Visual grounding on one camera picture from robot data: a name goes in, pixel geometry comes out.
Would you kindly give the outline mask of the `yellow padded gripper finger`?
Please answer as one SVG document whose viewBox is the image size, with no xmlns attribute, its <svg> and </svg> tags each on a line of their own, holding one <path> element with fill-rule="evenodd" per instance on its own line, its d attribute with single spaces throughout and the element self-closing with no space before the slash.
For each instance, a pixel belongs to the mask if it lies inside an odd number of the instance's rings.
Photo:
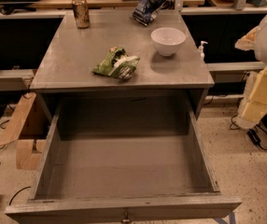
<svg viewBox="0 0 267 224">
<path fill-rule="evenodd" d="M 267 66 L 260 72 L 251 72 L 239 105 L 236 123 L 251 129 L 267 114 Z"/>
<path fill-rule="evenodd" d="M 234 47 L 243 51 L 254 50 L 258 30 L 258 26 L 251 29 L 246 35 L 242 36 L 236 41 Z"/>
</svg>

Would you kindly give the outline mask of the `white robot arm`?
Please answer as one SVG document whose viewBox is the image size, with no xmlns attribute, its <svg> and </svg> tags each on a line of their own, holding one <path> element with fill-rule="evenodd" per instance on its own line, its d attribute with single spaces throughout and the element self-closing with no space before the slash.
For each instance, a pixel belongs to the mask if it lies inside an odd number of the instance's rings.
<svg viewBox="0 0 267 224">
<path fill-rule="evenodd" d="M 244 35 L 235 46 L 252 42 L 255 58 L 266 64 L 259 71 L 251 72 L 245 85 L 243 99 L 238 108 L 236 123 L 243 129 L 251 129 L 267 114 L 267 15 L 260 24 Z"/>
</svg>

